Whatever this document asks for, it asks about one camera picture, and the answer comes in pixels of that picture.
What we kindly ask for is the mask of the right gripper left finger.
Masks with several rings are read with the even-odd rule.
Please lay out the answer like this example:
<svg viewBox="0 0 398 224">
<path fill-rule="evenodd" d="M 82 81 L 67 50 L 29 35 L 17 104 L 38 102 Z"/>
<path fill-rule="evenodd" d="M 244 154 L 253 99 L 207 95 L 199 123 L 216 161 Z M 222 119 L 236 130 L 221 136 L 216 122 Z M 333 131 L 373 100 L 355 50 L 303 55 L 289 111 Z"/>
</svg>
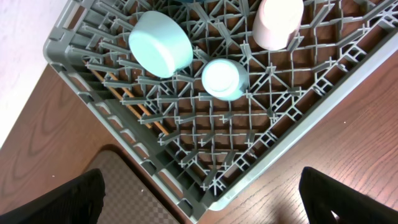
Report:
<svg viewBox="0 0 398 224">
<path fill-rule="evenodd" d="M 1 223 L 96 224 L 104 206 L 105 182 L 92 169 L 39 198 L 1 215 Z"/>
</svg>

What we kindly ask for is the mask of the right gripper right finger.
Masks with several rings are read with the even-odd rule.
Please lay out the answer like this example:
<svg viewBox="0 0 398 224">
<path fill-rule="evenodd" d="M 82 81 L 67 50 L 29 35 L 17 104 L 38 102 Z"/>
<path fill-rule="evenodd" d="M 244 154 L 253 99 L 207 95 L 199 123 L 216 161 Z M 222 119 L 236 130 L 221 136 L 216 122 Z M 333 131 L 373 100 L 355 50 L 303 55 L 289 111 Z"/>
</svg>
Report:
<svg viewBox="0 0 398 224">
<path fill-rule="evenodd" d="M 304 167 L 299 192 L 310 223 L 397 223 L 397 211 Z"/>
</svg>

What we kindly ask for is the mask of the light blue cup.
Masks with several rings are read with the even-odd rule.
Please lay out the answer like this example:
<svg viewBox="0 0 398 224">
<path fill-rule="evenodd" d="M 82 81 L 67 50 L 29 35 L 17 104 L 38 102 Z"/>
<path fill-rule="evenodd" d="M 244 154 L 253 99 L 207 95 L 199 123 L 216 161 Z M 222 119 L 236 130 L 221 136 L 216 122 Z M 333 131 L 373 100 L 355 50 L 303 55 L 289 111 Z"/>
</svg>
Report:
<svg viewBox="0 0 398 224">
<path fill-rule="evenodd" d="M 246 92 L 249 86 L 249 74 L 240 63 L 219 58 L 205 65 L 201 81 L 210 95 L 219 100 L 234 101 Z"/>
</svg>

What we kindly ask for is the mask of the light blue bowl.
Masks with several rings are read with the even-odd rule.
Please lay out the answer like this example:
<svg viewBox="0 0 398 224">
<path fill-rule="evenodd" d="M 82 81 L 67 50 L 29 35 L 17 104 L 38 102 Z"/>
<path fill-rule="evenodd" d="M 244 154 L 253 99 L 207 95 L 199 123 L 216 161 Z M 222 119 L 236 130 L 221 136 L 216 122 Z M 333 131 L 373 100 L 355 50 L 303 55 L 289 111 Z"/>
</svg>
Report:
<svg viewBox="0 0 398 224">
<path fill-rule="evenodd" d="M 128 38 L 138 63 L 151 74 L 170 78 L 193 61 L 193 49 L 184 30 L 158 11 L 142 14 Z"/>
</svg>

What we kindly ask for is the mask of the white pink cup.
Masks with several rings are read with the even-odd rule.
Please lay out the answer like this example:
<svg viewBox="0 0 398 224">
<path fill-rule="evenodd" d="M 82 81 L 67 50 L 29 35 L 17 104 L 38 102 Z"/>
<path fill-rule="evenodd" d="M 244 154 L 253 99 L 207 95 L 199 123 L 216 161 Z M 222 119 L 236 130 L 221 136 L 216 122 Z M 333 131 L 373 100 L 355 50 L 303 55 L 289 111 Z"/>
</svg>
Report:
<svg viewBox="0 0 398 224">
<path fill-rule="evenodd" d="M 302 0 L 262 0 L 252 27 L 256 44 L 266 50 L 286 48 L 299 30 L 303 10 Z"/>
</svg>

